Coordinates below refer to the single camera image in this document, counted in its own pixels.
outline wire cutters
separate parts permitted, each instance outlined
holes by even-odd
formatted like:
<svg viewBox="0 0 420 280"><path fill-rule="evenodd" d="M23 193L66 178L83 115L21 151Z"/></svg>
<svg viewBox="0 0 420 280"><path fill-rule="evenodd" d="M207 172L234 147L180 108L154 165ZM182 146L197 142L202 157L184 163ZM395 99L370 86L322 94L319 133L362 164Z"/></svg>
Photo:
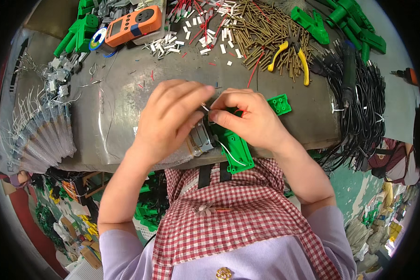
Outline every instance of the wire cutters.
<svg viewBox="0 0 420 280"><path fill-rule="evenodd" d="M284 51L288 47L292 46L294 48L294 51L296 52L297 56L302 61L303 74L304 74L303 84L305 86L308 86L309 85L309 70L308 70L308 63L306 62L305 54L303 53L302 48L301 48L301 44L299 42L300 27L299 27L299 30L297 31L297 35L293 36L292 32L291 32L291 26L289 25L289 22L288 22L288 33L289 33L289 38L287 38L285 40L285 42L283 44L281 44L279 46L279 48L275 51L274 55L272 56L272 58L270 60L270 64L268 65L267 69L268 69L269 72L272 72L274 70L275 59L277 58L277 56L282 51Z"/></svg>

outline gold brooch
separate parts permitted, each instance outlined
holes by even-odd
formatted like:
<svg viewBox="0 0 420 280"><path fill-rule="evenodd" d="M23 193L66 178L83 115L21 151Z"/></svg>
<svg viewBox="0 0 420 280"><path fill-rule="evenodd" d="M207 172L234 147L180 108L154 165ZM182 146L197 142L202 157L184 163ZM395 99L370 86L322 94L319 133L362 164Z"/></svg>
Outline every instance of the gold brooch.
<svg viewBox="0 0 420 280"><path fill-rule="evenodd" d="M232 277L232 272L227 267L221 267L216 272L216 278L218 280L230 279Z"/></svg>

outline digital display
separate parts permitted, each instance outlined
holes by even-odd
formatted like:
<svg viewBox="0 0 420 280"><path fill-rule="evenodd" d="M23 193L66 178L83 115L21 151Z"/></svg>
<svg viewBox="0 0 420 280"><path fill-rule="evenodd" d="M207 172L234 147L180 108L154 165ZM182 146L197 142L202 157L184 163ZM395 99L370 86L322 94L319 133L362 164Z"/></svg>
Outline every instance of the digital display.
<svg viewBox="0 0 420 280"><path fill-rule="evenodd" d="M111 30L111 37L120 32L121 24L123 23L123 19L120 19L116 23L112 24L112 30Z"/></svg>

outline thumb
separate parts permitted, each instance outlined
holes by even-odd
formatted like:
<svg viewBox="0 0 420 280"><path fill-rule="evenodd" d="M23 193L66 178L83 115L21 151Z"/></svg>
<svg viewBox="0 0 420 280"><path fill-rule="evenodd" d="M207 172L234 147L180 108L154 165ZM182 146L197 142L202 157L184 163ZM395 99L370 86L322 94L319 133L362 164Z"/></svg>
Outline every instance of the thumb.
<svg viewBox="0 0 420 280"><path fill-rule="evenodd" d="M213 120L218 125L227 128L236 133L244 125L244 119L237 117L224 110L211 110L209 112L210 120Z"/></svg>
<svg viewBox="0 0 420 280"><path fill-rule="evenodd" d="M202 119L204 116L204 113L201 111L194 111L190 117L182 124L182 126L179 127L177 130L177 138L179 139L185 139L187 135L190 133L191 129L195 124Z"/></svg>

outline white basket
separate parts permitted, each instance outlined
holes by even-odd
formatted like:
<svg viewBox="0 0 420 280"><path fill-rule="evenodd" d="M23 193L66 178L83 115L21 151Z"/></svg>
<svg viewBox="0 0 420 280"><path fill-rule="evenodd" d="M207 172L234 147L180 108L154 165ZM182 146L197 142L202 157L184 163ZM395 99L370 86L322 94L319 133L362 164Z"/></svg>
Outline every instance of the white basket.
<svg viewBox="0 0 420 280"><path fill-rule="evenodd" d="M132 218L132 222L134 223L135 229L140 230L141 235L146 240L149 240L154 234L156 234L156 231L151 232L147 226L140 224L140 221L136 218Z"/></svg>

